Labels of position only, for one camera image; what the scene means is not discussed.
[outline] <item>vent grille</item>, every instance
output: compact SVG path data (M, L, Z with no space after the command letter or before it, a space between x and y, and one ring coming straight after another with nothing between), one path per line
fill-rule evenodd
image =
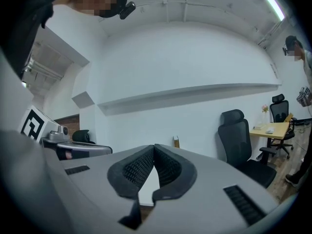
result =
M264 218L265 214L237 185L223 190L249 225L253 225Z
M77 173L87 171L89 169L90 168L88 166L77 166L74 168L65 169L65 172L67 173L67 175L72 175L72 174L77 174Z

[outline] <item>desk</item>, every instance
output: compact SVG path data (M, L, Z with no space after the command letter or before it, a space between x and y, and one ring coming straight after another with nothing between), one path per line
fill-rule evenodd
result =
M272 134L267 134L266 133L266 130L269 127L274 127L274 133L272 133ZM252 130L249 131L249 134L251 136L258 136L258 137L268 138L267 147L271 147L272 138L274 138L274 139L284 139L288 128L289 128L289 122L268 123L268 124L266 124L262 128L262 130L252 129ZM260 162L262 164L267 164L268 160L269 160L269 154L268 153L263 153L263 156L262 156L262 159L261 159Z
M274 127L274 133L272 134L265 133L269 127ZM288 128L289 128L289 122L268 123L264 126L262 130L252 129L249 131L249 134L252 136L258 136L258 137L283 139L286 135Z

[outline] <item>wooden floor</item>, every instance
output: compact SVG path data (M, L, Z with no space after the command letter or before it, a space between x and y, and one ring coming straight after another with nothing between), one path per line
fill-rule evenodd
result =
M298 190L298 188L293 187L291 184L285 181L285 176L286 174L294 174L299 170L301 159L306 154L306 151L304 151L301 147L307 150L310 131L311 125L296 126L295 137L285 141L285 143L292 144L294 147L293 150L291 150L290 147L287 147L291 155L290 159L287 159L287 154L283 150L279 150L275 157L269 159L270 163L276 165L277 174L267 190L272 196L276 198L279 203L282 203L285 199L295 194Z

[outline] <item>person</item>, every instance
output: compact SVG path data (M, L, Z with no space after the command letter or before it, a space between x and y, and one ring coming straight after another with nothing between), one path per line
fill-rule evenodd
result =
M295 36L288 36L285 41L287 54L294 56L295 60L303 60L303 70L306 74L310 91L312 88L312 53L303 48L302 43ZM309 137L309 145L304 160L299 171L294 175L287 174L286 181L293 186L297 186L301 177L306 173L312 163L312 131Z
M2 0L0 45L15 73L22 79L38 28L53 15L53 5L65 4L94 16L111 17L126 0L13 0L9 9Z

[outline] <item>flower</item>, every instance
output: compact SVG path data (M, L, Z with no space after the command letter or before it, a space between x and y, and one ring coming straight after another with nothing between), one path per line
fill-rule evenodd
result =
M262 109L262 112L266 113L269 110L269 107L267 105L263 105L261 109Z

